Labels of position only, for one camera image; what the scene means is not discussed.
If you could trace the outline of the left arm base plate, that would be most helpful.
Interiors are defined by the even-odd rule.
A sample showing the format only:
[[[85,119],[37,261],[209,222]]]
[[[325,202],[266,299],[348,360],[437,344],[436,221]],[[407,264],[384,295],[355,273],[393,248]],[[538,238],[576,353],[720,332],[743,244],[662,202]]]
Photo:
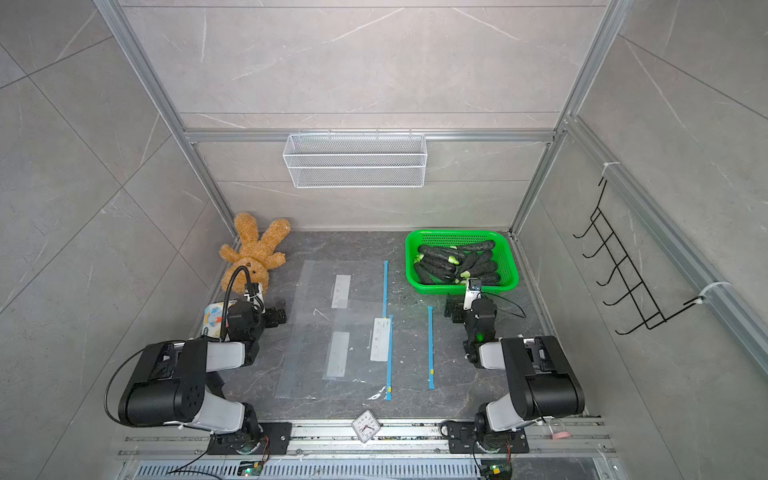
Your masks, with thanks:
[[[291,440],[293,424],[266,422],[251,432],[245,428],[228,434],[214,435],[206,453],[209,455],[284,455]]]

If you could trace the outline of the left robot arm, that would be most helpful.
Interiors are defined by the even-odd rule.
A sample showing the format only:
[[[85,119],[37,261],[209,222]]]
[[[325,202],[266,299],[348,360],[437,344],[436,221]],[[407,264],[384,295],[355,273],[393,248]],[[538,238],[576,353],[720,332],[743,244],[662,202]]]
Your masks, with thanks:
[[[237,266],[225,287],[218,333],[157,342],[136,352],[137,361],[117,406],[103,407],[113,422],[132,428],[177,426],[206,431],[210,445],[249,454],[267,446],[268,434],[255,408],[223,394],[225,370],[252,365],[268,328],[287,321],[281,308],[267,308],[262,281],[250,265]]]

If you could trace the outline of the clear zip-top bag blue zipper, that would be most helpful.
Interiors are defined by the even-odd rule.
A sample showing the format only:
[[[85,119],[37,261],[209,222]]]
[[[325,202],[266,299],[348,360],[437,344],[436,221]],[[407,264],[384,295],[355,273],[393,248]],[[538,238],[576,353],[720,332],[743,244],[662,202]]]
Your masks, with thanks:
[[[386,307],[350,301],[344,308],[314,307],[311,345],[317,372],[312,395],[341,403],[369,404],[421,398],[436,391],[432,307]]]

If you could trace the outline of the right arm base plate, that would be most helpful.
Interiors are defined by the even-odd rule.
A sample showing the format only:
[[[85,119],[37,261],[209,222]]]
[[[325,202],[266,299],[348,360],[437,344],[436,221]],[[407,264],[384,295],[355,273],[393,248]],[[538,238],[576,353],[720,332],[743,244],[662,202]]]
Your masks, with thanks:
[[[474,422],[445,420],[440,423],[438,430],[447,440],[452,454],[530,452],[527,437],[522,429],[494,432],[484,430]]]

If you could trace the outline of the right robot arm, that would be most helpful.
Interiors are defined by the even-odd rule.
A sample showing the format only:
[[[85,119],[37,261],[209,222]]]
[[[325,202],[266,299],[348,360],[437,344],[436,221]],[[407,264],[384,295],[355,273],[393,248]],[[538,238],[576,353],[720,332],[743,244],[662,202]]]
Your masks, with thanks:
[[[486,449],[520,437],[537,420],[580,415],[586,403],[557,338],[500,338],[497,314],[496,304],[481,293],[446,299],[444,315],[462,324],[467,334],[466,359],[478,369],[505,373],[507,393],[481,405],[475,415],[473,436]]]

